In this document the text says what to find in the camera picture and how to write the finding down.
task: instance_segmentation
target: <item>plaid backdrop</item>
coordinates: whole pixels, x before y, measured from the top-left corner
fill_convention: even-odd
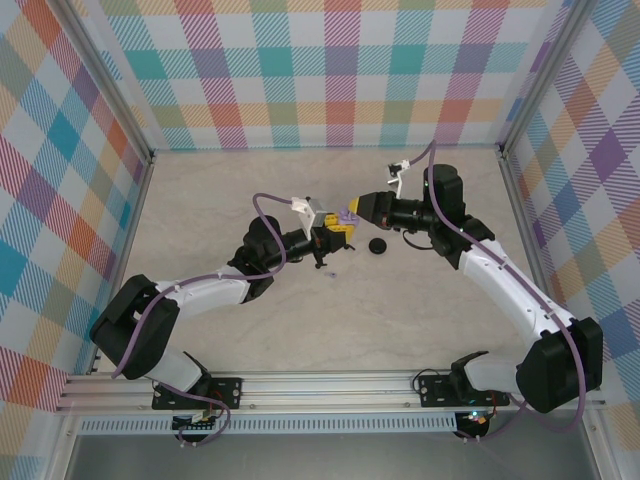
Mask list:
[[[74,3],[149,139],[198,149],[493,144],[560,2]]]
[[[0,0],[0,479],[44,464],[143,163],[44,0]]]
[[[622,461],[640,466],[640,2],[601,0],[514,168],[555,297],[605,334]]]

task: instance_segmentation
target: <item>yellow object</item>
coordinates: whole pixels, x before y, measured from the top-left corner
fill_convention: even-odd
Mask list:
[[[349,202],[349,211],[351,213],[358,214],[358,203],[360,202],[360,197],[356,197],[351,202]]]
[[[355,225],[340,225],[338,215],[330,213],[324,218],[324,226],[332,232],[343,232],[347,243],[351,241],[353,232],[356,230]]]

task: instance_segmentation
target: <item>gray floor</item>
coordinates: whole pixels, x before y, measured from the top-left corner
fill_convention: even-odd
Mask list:
[[[241,245],[256,216],[251,196],[312,196],[333,210],[387,190],[384,165],[419,149],[306,149],[160,154],[125,278],[186,278],[215,270]],[[465,182],[467,210],[495,233],[515,262],[526,257],[491,149],[443,149],[441,163]],[[421,198],[422,169],[405,196]],[[283,231],[299,227],[287,207],[263,201]],[[388,250],[372,255],[369,241]],[[414,237],[428,242],[426,235]],[[288,265],[258,300],[177,324],[171,344],[212,370],[358,370],[446,367],[479,349],[520,349],[510,322],[491,300],[434,252],[406,246],[399,234],[361,223],[323,270],[312,259]],[[336,278],[326,274],[333,272]],[[112,366],[103,362],[100,369]]]
[[[555,416],[566,422],[571,414]],[[195,450],[178,448],[171,436],[89,436],[78,439],[67,480],[598,478],[584,445],[582,428],[552,434],[529,419],[482,447],[452,434],[417,433],[225,435]]]

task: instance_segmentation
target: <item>white bracket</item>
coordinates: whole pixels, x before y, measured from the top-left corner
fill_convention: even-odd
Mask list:
[[[324,219],[327,216],[327,211],[322,208],[318,200],[313,198],[306,200],[293,197],[291,199],[291,210],[298,212],[307,240],[311,240],[311,229],[324,225]]]
[[[402,192],[402,176],[407,173],[411,168],[409,160],[404,159],[398,163],[391,163],[387,165],[387,185],[390,187],[396,187],[396,198],[400,198]]]

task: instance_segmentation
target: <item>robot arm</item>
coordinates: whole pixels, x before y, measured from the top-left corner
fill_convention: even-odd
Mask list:
[[[467,403],[471,393],[486,390],[519,393],[533,408],[547,413],[576,398],[576,365],[550,312],[557,315],[576,343],[587,391],[600,386],[603,336],[599,325],[591,318],[576,320],[541,292],[508,258],[493,232],[466,214],[462,180],[454,167],[435,165],[433,183],[445,217],[497,255],[499,262],[441,222],[429,195],[427,169],[422,201],[400,199],[394,192],[374,192],[355,198],[349,209],[382,229],[427,232],[434,250],[478,284],[516,327],[528,348],[524,359],[518,361],[483,351],[453,362],[448,381],[458,399]],[[514,278],[514,273],[525,279],[524,285]],[[546,302],[546,310],[536,297]]]
[[[316,268],[321,268],[326,255],[350,247],[357,218],[346,211],[327,214],[310,199],[294,199],[292,203],[301,217],[302,228],[282,234],[277,220],[266,217],[279,235],[287,262],[298,263],[312,255]],[[182,392],[207,396],[207,370],[190,355],[167,346],[175,323],[223,305],[255,300],[274,282],[273,277],[255,277],[268,273],[281,261],[276,240],[263,220],[256,218],[233,259],[202,280],[191,279],[184,284],[180,280],[154,283],[144,275],[130,278],[100,315],[90,338],[109,360],[120,364],[142,312],[157,300],[140,328],[122,374],[129,380],[146,376]],[[173,292],[156,298],[171,287]]]

